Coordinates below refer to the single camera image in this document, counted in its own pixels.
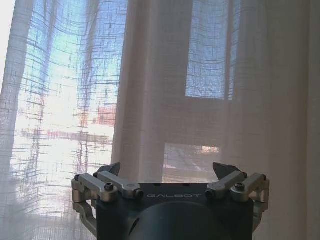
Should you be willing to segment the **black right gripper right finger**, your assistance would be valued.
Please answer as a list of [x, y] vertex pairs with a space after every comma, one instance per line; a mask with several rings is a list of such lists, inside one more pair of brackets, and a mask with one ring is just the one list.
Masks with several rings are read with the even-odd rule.
[[270, 180], [267, 176], [260, 173], [248, 176], [233, 165], [217, 162], [212, 166], [218, 181], [207, 184], [206, 198], [221, 200], [230, 193], [238, 203], [253, 200], [253, 225], [260, 225], [263, 213], [269, 209]]

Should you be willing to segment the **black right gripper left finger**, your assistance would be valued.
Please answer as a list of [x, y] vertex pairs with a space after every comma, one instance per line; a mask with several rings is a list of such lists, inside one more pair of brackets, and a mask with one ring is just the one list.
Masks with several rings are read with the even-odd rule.
[[128, 200], [141, 198], [140, 184], [119, 177], [120, 169], [120, 163], [103, 165], [94, 174], [77, 174], [71, 181], [72, 207], [91, 233], [97, 232], [97, 220], [92, 210], [97, 200], [112, 203], [119, 195]]

